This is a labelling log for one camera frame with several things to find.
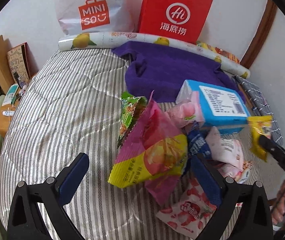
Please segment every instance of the white circular hi logo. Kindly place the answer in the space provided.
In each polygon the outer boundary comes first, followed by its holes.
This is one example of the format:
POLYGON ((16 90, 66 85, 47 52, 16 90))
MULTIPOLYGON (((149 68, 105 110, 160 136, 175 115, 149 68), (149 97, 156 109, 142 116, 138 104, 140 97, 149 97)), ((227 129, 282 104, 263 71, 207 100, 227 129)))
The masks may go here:
POLYGON ((181 25, 190 19, 190 10, 183 3, 172 3, 166 10, 167 19, 174 24, 181 25))

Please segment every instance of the purple towel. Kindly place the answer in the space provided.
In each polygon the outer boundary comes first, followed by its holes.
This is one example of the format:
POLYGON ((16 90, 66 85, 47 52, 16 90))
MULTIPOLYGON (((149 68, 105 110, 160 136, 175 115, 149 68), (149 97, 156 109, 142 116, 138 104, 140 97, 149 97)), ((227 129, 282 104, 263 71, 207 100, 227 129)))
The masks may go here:
POLYGON ((112 50, 119 57, 127 54, 132 62, 125 74, 128 92, 158 102, 175 102, 186 79, 236 90, 238 86, 220 69, 220 63, 206 57, 164 45, 128 41, 112 50))

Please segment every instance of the wet wipes package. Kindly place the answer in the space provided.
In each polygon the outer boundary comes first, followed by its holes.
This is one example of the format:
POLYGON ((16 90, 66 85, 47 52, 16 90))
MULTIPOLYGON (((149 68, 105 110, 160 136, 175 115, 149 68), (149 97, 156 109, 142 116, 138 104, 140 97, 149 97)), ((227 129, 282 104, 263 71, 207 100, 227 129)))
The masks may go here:
POLYGON ((221 135, 238 133, 247 125, 250 116, 239 94, 229 88, 194 80, 185 80, 176 98, 176 104, 199 93, 199 102, 205 123, 202 129, 216 126, 221 135))

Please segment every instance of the striped mattress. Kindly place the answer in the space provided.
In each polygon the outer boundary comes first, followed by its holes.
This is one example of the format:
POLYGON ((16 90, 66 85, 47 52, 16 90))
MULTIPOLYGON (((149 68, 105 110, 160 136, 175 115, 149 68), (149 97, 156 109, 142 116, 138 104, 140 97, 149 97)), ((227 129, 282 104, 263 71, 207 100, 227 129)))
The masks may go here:
MULTIPOLYGON (((90 159, 89 170, 64 209, 85 239, 187 239, 155 217, 161 207, 143 184, 120 189, 107 183, 118 152, 120 97, 126 90, 128 65, 129 60, 110 49, 56 52, 32 79, 0 156, 0 218, 5 228, 19 181, 43 183, 84 152, 90 159)), ((250 153, 247 128, 227 137, 241 139, 245 159, 254 161, 248 183, 260 180, 267 193, 272 192, 281 177, 276 163, 272 159, 264 163, 250 153)), ((187 184, 188 175, 166 205, 178 202, 187 184)), ((59 239, 43 204, 39 208, 52 238, 59 239)), ((222 239, 231 233, 239 210, 235 208, 222 239)))

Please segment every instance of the wooden nightstand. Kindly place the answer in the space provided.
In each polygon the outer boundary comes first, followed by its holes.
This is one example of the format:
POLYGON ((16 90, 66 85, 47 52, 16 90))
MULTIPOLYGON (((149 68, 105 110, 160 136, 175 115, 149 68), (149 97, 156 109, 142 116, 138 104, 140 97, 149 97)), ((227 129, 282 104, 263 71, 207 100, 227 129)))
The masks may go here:
POLYGON ((12 119, 12 116, 3 115, 3 111, 6 111, 8 109, 11 111, 15 111, 18 105, 19 105, 19 101, 16 100, 15 107, 12 107, 10 104, 0 107, 0 135, 2 138, 4 138, 6 136, 6 133, 8 131, 9 125, 10 125, 10 121, 12 119))

